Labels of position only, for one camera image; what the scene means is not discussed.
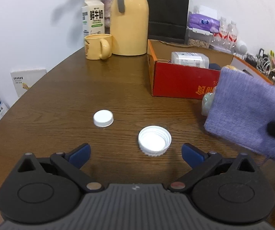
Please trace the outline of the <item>purple knitted cloth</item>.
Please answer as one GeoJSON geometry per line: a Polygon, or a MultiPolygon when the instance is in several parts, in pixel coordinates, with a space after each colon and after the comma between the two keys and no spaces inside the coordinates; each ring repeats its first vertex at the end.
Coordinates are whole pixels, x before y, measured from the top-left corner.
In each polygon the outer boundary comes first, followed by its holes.
{"type": "Polygon", "coordinates": [[[242,71],[223,67],[205,130],[275,160],[275,86],[242,71]]]}

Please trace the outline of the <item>large white ribbed cap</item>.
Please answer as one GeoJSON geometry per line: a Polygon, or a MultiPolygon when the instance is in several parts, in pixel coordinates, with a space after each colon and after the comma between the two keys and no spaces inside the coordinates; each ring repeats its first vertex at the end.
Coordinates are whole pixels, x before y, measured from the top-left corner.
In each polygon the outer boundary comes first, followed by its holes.
{"type": "Polygon", "coordinates": [[[138,134],[140,150],[148,156],[161,156],[170,147],[172,137],[169,131],[160,126],[144,127],[138,134]]]}

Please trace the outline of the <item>small white bottle cap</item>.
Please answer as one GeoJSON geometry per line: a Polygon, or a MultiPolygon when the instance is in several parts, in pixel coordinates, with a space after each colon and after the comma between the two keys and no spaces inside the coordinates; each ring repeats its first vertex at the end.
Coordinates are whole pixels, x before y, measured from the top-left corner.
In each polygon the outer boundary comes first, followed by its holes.
{"type": "Polygon", "coordinates": [[[113,121],[113,113],[109,110],[99,110],[93,115],[94,125],[100,128],[110,126],[113,121]]]}

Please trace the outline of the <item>iridescent ball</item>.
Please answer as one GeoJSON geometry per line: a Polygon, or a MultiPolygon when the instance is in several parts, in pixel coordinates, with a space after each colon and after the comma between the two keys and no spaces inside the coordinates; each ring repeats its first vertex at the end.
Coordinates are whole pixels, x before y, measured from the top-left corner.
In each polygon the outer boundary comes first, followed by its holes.
{"type": "Polygon", "coordinates": [[[215,96],[214,92],[206,93],[203,96],[203,99],[202,99],[202,115],[203,116],[208,116],[209,111],[212,106],[212,103],[213,103],[213,100],[214,100],[214,96],[215,96]]]}

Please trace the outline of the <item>yellow plush toy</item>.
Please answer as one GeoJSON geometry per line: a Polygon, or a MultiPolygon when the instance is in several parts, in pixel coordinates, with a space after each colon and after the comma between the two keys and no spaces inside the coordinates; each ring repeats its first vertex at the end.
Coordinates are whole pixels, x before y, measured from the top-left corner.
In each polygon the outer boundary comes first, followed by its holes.
{"type": "Polygon", "coordinates": [[[226,66],[224,66],[224,68],[227,68],[230,70],[235,70],[235,71],[240,71],[238,68],[236,68],[235,66],[232,66],[232,65],[226,65],[226,66]]]}

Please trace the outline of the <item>dark navy pouch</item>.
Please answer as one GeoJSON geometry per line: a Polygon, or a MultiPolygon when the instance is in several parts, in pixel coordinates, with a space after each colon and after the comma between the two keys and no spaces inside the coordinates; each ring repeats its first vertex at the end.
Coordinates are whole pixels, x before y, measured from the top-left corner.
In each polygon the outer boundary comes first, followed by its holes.
{"type": "Polygon", "coordinates": [[[210,63],[209,64],[209,69],[220,71],[222,68],[218,64],[216,64],[216,63],[210,63]]]}

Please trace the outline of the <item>red cardboard pumpkin box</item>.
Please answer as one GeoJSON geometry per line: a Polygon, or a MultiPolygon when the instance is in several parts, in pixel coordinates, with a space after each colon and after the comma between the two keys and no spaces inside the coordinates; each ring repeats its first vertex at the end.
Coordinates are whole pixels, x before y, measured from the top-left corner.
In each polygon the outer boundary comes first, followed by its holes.
{"type": "Polygon", "coordinates": [[[210,63],[218,64],[220,67],[231,65],[248,72],[258,80],[270,85],[274,84],[255,67],[237,56],[212,49],[188,47],[149,39],[147,57],[152,96],[200,100],[218,83],[220,72],[217,70],[171,63],[171,53],[174,51],[203,53],[209,58],[210,63]]]}

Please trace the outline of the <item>white robot figurine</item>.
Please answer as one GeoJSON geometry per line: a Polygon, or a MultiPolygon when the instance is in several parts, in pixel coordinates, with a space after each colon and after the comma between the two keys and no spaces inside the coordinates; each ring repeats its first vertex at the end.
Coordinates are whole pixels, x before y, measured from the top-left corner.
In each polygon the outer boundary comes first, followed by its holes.
{"type": "Polygon", "coordinates": [[[244,41],[238,40],[234,47],[234,53],[244,56],[248,51],[247,45],[244,41]]]}

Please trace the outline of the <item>water bottle left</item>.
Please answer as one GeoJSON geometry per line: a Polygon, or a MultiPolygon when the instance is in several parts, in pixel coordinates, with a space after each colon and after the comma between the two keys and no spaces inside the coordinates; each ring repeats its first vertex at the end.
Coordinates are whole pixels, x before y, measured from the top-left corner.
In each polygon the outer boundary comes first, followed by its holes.
{"type": "Polygon", "coordinates": [[[226,45],[228,34],[229,34],[229,30],[228,30],[228,23],[226,21],[226,18],[221,17],[220,18],[220,28],[219,28],[219,33],[218,33],[219,44],[221,46],[226,45]]]}

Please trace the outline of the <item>water bottle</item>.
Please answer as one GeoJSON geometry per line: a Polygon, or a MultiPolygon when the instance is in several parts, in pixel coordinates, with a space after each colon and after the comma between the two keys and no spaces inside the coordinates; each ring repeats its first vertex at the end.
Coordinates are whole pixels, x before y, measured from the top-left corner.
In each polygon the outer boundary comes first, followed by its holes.
{"type": "Polygon", "coordinates": [[[219,33],[218,33],[219,44],[221,46],[226,45],[228,34],[229,34],[229,30],[228,30],[228,23],[226,21],[226,18],[221,17],[220,18],[220,28],[219,28],[219,33]]]}
{"type": "Polygon", "coordinates": [[[232,49],[237,42],[238,38],[238,28],[235,21],[230,21],[229,25],[227,26],[228,29],[228,36],[227,36],[227,45],[229,49],[232,49]]]}

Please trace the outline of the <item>water bottle middle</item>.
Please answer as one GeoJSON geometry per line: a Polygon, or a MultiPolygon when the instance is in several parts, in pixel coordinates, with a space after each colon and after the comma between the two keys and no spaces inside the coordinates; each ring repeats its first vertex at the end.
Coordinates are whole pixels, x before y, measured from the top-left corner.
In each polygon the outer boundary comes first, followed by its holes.
{"type": "Polygon", "coordinates": [[[230,21],[229,25],[227,26],[228,29],[228,36],[227,36],[227,45],[229,49],[232,49],[237,42],[238,38],[238,28],[235,21],[230,21]]]}

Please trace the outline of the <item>yellow ceramic mug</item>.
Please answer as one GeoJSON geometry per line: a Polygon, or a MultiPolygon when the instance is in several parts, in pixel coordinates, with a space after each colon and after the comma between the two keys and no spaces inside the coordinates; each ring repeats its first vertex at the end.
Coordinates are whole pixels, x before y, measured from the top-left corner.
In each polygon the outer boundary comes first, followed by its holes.
{"type": "Polygon", "coordinates": [[[87,60],[106,60],[112,55],[111,34],[91,34],[84,37],[87,60]]]}

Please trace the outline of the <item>purple tissue pack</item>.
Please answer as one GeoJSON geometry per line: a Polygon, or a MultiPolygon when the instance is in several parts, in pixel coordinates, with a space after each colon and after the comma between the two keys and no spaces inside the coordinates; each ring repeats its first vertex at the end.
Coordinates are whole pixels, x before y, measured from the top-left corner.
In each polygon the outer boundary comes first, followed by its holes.
{"type": "Polygon", "coordinates": [[[207,17],[202,14],[190,14],[188,19],[188,27],[218,33],[220,22],[217,19],[207,17]]]}

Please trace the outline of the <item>white milk carton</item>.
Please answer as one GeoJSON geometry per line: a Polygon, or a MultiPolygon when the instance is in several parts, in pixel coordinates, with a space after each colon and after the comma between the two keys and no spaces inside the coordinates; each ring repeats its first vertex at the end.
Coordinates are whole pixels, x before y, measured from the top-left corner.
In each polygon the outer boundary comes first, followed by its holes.
{"type": "Polygon", "coordinates": [[[83,34],[103,34],[105,32],[104,3],[101,0],[84,0],[82,7],[83,34]]]}

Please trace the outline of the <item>yellow thermos jug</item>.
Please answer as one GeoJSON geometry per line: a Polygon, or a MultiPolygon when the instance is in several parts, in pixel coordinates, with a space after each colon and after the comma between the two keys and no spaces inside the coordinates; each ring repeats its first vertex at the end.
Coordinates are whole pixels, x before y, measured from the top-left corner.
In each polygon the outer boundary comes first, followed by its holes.
{"type": "Polygon", "coordinates": [[[144,55],[147,52],[148,22],[147,0],[113,0],[110,15],[112,53],[144,55]]]}

